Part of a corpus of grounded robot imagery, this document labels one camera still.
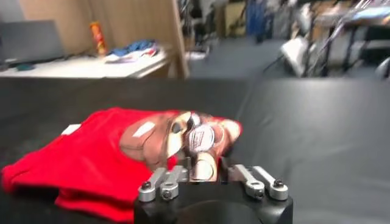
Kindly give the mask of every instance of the white table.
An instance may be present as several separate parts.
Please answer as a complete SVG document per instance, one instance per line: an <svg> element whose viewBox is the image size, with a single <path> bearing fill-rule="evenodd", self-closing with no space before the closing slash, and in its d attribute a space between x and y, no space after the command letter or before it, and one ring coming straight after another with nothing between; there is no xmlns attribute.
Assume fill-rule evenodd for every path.
<svg viewBox="0 0 390 224"><path fill-rule="evenodd" d="M0 77L35 78L123 78L140 79L170 63L168 54L160 51L152 58L141 58L136 62L106 64L104 58L81 57L64 61L36 64L30 71L15 68L0 72Z"/></svg>

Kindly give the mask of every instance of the desk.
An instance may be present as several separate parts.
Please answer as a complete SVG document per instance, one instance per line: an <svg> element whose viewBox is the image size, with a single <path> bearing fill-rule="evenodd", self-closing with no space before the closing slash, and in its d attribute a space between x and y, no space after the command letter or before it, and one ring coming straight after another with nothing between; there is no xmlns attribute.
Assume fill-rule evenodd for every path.
<svg viewBox="0 0 390 224"><path fill-rule="evenodd" d="M72 91L57 100L43 100L55 92L44 88L48 81L58 91ZM261 81L250 93L246 82L233 80L2 82L32 86L34 95L40 96L37 101L46 105L19 107L16 112L24 116L0 119L1 166L39 149L68 124L99 109L199 110L239 119L243 134L229 157L247 166L261 165L286 181L295 203L294 223L390 223L390 84L386 82L280 79ZM14 99L21 103L29 94ZM247 94L249 103L237 117ZM15 198L2 191L0 215L7 224L108 223L56 208L51 201Z"/></svg>
<svg viewBox="0 0 390 224"><path fill-rule="evenodd" d="M142 58L133 63L106 64L104 58L75 58L37 64L31 71L18 72L9 69L0 72L0 77L36 78L123 78L140 79L171 62L168 53L161 51L152 58Z"/></svg>

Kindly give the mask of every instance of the white label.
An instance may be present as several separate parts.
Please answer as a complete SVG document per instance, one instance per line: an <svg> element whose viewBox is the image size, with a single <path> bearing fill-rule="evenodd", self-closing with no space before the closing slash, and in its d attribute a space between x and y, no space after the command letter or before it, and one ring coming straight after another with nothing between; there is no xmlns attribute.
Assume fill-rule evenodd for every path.
<svg viewBox="0 0 390 224"><path fill-rule="evenodd" d="M144 135L146 132L150 131L152 128L154 128L155 124L153 122L146 122L142 126L139 127L139 129L134 133L133 137L139 138L142 135Z"/></svg>
<svg viewBox="0 0 390 224"><path fill-rule="evenodd" d="M80 126L80 124L71 124L61 133L61 135L70 135L71 133L79 129Z"/></svg>
<svg viewBox="0 0 390 224"><path fill-rule="evenodd" d="M210 150L214 144L214 130L209 125L201 125L190 132L189 148L191 152Z"/></svg>

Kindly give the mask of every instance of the wooden wall panel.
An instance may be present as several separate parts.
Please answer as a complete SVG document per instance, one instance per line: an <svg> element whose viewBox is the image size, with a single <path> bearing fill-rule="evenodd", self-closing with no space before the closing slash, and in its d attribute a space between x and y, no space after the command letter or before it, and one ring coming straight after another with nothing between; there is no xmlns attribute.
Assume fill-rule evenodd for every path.
<svg viewBox="0 0 390 224"><path fill-rule="evenodd" d="M28 20L54 19L65 51L77 54L93 47L89 22L80 0L20 0Z"/></svg>
<svg viewBox="0 0 390 224"><path fill-rule="evenodd" d="M176 0L20 0L26 19L54 19L67 53L93 49L89 23L102 25L108 47L140 39L170 45L188 76Z"/></svg>

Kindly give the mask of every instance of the blue cloth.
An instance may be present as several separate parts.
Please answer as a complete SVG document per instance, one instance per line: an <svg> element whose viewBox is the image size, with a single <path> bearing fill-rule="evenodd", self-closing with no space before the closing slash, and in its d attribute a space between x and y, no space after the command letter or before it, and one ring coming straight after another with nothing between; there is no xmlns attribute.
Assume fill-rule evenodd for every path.
<svg viewBox="0 0 390 224"><path fill-rule="evenodd" d="M263 35L265 33L266 1L250 0L246 7L246 34Z"/></svg>
<svg viewBox="0 0 390 224"><path fill-rule="evenodd" d="M148 48L153 47L155 44L154 40L140 40L133 42L132 44L127 45L123 48L116 48L110 51L107 55L115 54L118 57L123 57L134 51L142 51Z"/></svg>

